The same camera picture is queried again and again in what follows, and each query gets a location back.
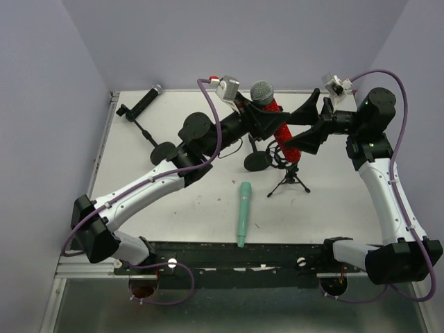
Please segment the red glitter microphone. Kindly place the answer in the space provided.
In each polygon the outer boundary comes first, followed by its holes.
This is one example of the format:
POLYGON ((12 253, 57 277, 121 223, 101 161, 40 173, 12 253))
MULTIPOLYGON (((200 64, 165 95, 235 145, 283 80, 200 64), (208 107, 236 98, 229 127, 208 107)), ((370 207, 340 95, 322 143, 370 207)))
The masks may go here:
POLYGON ((285 141, 291 139, 291 132, 280 106, 275 100, 272 84, 265 80, 257 81, 250 89, 250 97, 257 108, 274 116, 275 129, 273 130, 273 135, 287 162, 298 163, 301 158, 300 151, 294 148, 287 148, 284 145, 285 141))

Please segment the black tripod shock-mount stand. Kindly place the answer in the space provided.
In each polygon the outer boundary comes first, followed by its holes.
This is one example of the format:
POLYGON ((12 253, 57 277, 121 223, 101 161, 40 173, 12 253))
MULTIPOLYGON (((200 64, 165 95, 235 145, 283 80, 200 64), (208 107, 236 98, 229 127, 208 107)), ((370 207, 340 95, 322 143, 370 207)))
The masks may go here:
POLYGON ((276 139, 268 144, 265 154, 270 167, 285 171, 283 179, 281 179, 275 188, 268 193, 268 198, 270 198, 278 187, 282 185, 301 185, 306 193, 309 194, 311 192, 311 189, 298 177, 298 163, 288 161, 276 139))

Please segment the teal microphone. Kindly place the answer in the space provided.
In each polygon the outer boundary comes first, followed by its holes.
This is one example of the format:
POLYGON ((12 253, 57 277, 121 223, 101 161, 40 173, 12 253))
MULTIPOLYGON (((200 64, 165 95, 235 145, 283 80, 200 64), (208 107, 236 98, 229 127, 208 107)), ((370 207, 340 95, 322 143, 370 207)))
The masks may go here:
POLYGON ((249 182, 242 182, 239 188, 239 214, 237 223, 237 246, 239 248, 243 248, 246 242, 251 196, 252 185, 249 182))

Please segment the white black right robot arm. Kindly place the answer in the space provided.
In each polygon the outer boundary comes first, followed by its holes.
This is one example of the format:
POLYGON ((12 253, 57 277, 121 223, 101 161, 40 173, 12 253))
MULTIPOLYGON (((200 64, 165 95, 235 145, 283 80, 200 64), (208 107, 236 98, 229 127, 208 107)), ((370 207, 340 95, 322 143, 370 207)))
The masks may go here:
POLYGON ((443 254, 420 226, 404 193, 385 130, 395 116, 395 95, 382 87, 372 89, 354 112, 333 109, 329 98, 316 107, 320 92, 291 113, 291 125, 310 128, 285 141, 288 148, 317 154, 330 135, 346 135, 346 151, 364 181, 382 231, 382 245, 360 244, 350 238, 326 239, 334 260, 365 271, 374 284, 424 280, 443 254))

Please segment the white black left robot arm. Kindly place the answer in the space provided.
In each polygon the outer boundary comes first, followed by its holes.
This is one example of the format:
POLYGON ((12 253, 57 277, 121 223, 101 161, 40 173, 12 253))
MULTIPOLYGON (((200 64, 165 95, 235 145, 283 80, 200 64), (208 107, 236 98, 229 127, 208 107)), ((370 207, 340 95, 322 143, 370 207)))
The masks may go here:
POLYGON ((169 148, 151 171, 110 194, 96 199, 82 195, 74 201, 71 236, 90 263, 108 258, 132 265, 147 262, 151 256, 147 240, 119 228, 155 201, 199 181, 211 170, 218 154, 244 135, 268 139, 290 117, 278 105, 260 107, 236 93, 234 112, 221 119, 209 94, 203 95, 212 116, 190 114, 178 133, 181 143, 169 148))

